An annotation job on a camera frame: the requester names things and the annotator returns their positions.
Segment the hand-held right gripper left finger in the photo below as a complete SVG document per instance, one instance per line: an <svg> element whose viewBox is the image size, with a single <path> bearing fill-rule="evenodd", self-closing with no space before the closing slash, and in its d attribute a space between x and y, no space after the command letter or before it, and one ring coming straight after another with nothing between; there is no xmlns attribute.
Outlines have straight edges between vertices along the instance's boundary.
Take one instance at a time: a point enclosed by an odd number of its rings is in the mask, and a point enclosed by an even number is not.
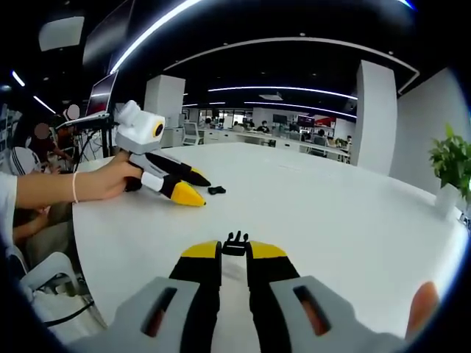
<svg viewBox="0 0 471 353"><path fill-rule="evenodd" d="M220 309L222 245L185 250L168 277L156 277L117 309L103 332L70 352L210 352Z"/></svg>

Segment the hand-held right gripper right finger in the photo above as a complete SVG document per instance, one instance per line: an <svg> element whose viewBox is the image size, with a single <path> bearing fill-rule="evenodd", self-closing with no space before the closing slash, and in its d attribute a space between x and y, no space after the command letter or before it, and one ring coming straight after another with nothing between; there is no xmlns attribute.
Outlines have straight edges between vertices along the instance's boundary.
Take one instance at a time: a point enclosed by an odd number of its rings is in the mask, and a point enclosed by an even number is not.
<svg viewBox="0 0 471 353"><path fill-rule="evenodd" d="M247 244L249 308L262 352L403 352L406 342L377 333L353 306L313 276L300 276L280 248Z"/></svg>

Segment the person's left hand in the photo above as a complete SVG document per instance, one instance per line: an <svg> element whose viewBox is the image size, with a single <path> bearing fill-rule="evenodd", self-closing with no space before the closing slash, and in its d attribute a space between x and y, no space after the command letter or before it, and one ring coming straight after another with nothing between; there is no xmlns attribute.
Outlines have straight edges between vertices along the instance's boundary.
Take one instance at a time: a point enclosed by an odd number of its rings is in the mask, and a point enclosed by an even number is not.
<svg viewBox="0 0 471 353"><path fill-rule="evenodd" d="M129 158L130 155L127 152L120 151L101 168L75 174L73 177L74 201L111 199L125 191L129 178L141 179L143 171L131 165Z"/></svg>

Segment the person's right hand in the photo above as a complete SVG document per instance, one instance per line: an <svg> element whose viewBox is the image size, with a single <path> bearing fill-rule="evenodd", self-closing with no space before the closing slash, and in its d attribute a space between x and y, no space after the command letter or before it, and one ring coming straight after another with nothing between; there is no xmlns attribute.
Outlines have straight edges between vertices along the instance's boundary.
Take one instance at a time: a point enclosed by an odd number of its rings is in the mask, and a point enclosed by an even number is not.
<svg viewBox="0 0 471 353"><path fill-rule="evenodd" d="M432 281L423 283L412 299L405 338L412 341L424 330L439 306L439 294Z"/></svg>

